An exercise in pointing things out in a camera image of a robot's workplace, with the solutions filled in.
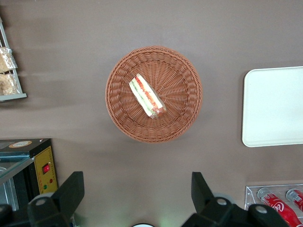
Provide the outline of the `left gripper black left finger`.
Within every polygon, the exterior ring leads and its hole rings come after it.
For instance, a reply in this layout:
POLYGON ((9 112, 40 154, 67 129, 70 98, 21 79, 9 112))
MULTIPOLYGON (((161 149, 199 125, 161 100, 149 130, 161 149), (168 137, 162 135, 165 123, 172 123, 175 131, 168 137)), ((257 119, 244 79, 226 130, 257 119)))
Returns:
POLYGON ((41 195, 29 203, 27 213, 30 226, 68 227, 84 194, 83 172, 73 172, 50 197, 41 195))

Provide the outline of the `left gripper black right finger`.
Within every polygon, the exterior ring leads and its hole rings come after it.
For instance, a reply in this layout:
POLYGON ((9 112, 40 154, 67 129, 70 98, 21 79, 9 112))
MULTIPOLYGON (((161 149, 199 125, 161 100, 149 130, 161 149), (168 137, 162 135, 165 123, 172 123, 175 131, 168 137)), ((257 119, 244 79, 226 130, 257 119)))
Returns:
POLYGON ((215 197, 200 172, 193 172, 191 198, 196 209, 184 227, 248 227, 247 212, 225 197, 215 197))

